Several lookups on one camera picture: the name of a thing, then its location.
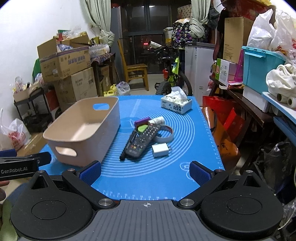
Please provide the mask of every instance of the power adapter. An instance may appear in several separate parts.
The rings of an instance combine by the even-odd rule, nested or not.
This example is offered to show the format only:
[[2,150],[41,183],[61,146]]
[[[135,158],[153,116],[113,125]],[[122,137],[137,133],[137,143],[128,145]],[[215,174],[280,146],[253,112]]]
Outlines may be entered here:
[[169,148],[166,143],[152,145],[152,152],[154,157],[167,156]]

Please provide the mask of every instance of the curtain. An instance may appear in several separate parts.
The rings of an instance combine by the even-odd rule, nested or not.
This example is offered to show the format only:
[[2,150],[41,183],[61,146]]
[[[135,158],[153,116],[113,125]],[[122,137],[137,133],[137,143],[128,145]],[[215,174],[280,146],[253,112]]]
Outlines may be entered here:
[[100,43],[114,43],[114,33],[110,31],[111,0],[81,0],[93,27],[100,28]]
[[191,0],[192,18],[190,19],[190,35],[201,38],[205,34],[203,24],[208,22],[211,0]]

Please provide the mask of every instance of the gray ribbed plate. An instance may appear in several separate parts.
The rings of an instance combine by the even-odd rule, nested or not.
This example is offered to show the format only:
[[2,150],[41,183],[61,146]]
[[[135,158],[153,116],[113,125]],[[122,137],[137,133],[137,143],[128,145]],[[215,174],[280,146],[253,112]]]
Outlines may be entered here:
[[113,209],[100,210],[80,233],[64,241],[223,241],[205,228],[192,210],[172,201],[122,200]]

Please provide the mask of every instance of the blue folding table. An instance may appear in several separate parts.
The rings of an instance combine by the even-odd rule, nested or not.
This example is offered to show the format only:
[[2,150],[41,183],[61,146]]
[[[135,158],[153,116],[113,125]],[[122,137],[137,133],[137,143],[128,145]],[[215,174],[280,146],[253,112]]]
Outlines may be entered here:
[[[160,107],[161,96],[120,96],[120,128],[102,161],[102,174],[92,187],[113,199],[180,200],[198,188],[189,175],[189,164],[198,161],[207,168],[224,169],[215,141],[194,97],[192,110],[181,115]],[[120,161],[119,156],[133,130],[133,122],[163,116],[175,132],[165,157],[154,158],[151,147],[139,160]],[[56,160],[42,166],[49,175],[59,175],[73,166]]]

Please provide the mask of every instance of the crosshair symbol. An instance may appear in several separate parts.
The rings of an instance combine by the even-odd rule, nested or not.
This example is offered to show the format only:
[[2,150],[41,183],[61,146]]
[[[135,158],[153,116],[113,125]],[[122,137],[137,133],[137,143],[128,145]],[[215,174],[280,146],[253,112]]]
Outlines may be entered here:
[[142,205],[144,205],[145,207],[148,208],[148,207],[150,207],[150,206],[153,205],[153,204],[146,202],[146,203],[144,203],[144,204],[142,204]]

